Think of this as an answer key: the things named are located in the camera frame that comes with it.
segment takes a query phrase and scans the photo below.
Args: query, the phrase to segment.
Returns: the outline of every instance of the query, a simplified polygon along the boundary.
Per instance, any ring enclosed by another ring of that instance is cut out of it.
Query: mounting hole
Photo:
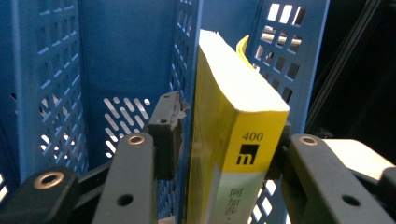
[[[50,189],[58,185],[64,179],[61,172],[48,172],[35,179],[34,186],[36,189]]]
[[[143,143],[145,141],[145,137],[141,136],[141,135],[136,135],[136,136],[132,136],[128,143],[130,145],[139,145],[141,143]]]
[[[117,204],[123,207],[130,204],[133,200],[134,197],[131,194],[124,194],[117,199]]]
[[[343,200],[344,200],[344,202],[346,202],[352,206],[360,206],[361,205],[361,203],[356,198],[349,196],[349,195],[343,195]]]
[[[318,141],[310,136],[302,136],[300,137],[300,142],[309,145],[309,146],[316,146],[318,144]]]

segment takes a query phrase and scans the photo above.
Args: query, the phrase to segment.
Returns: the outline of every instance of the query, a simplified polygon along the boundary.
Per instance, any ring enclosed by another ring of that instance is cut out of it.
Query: book cover
[[[289,107],[218,34],[199,45],[187,223],[245,223]]]

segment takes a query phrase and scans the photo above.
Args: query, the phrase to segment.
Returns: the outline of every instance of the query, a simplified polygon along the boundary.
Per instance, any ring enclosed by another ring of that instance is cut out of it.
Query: blue plastic bin
[[[142,131],[165,92],[178,90],[193,104],[201,27],[220,31],[233,46],[250,34],[247,57],[290,103],[293,131],[301,132],[328,4],[327,0],[0,2],[0,199],[43,168],[68,166],[83,175],[111,160],[118,140]],[[277,12],[269,17],[272,6]],[[285,10],[290,11],[287,19]],[[304,18],[296,24],[300,10]],[[272,28],[274,41],[262,38],[265,27]],[[278,40],[285,35],[282,44]],[[290,48],[292,37],[302,40],[298,50]],[[190,125],[191,112],[183,121],[177,180],[159,183],[160,217],[183,216]],[[285,209],[274,205],[275,195],[279,190],[262,192],[251,223],[284,221]],[[265,199],[273,205],[270,212],[264,210]]]

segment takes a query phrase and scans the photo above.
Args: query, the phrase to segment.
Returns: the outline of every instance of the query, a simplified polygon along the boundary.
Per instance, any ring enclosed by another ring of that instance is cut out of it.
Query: perforated crate wall
[[[0,1],[0,202],[3,192],[19,182],[17,102],[13,55],[11,2]]]
[[[168,91],[175,3],[79,1],[90,168],[111,160]]]
[[[12,10],[21,180],[53,165],[83,174],[77,1],[18,1]]]
[[[202,0],[177,0],[177,22],[172,45],[170,91],[180,91],[183,101],[193,105],[195,73],[198,57],[199,31],[201,29]],[[186,184],[189,179],[189,156],[191,150],[191,114],[183,119],[183,142],[179,153],[175,184],[174,213],[181,223],[186,202]]]
[[[247,58],[290,106],[291,133],[303,133],[328,0],[263,0]],[[265,181],[248,223],[285,223],[280,181]]]

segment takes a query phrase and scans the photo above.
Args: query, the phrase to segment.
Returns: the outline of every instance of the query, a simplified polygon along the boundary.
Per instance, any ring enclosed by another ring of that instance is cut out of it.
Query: black metal frame
[[[112,163],[79,181],[62,167],[31,176],[3,206],[0,223],[157,223],[156,179],[174,178],[175,161],[161,160],[177,159],[183,114],[176,92],[164,96],[167,102],[158,103],[161,112],[149,123],[155,139],[148,133],[125,136]],[[320,138],[290,137],[289,129],[287,124],[266,178],[283,176],[292,223],[395,223],[396,168],[374,181],[347,169]],[[64,174],[56,184],[56,176],[42,177],[54,172]],[[40,189],[37,181],[53,186]]]

